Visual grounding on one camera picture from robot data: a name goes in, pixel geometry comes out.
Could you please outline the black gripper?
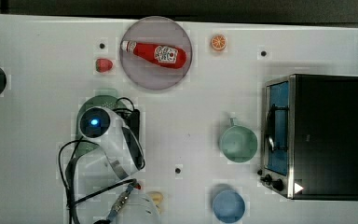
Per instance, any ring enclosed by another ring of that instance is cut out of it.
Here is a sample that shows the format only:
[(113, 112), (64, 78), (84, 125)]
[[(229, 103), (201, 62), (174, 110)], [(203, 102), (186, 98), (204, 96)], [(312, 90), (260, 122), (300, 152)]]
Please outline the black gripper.
[(114, 112), (122, 119), (121, 124), (117, 124), (115, 133), (119, 133), (122, 129), (130, 131), (133, 136), (140, 139), (140, 111), (138, 109), (130, 110), (128, 108), (117, 108)]

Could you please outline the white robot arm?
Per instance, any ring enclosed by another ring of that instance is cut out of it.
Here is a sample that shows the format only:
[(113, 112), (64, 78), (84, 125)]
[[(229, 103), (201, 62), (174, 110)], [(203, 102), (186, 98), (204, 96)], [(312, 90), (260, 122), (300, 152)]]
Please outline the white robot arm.
[(133, 177), (145, 157), (125, 120), (94, 106), (81, 114), (77, 132), (89, 149), (79, 149), (65, 170), (73, 224), (161, 224), (155, 202)]

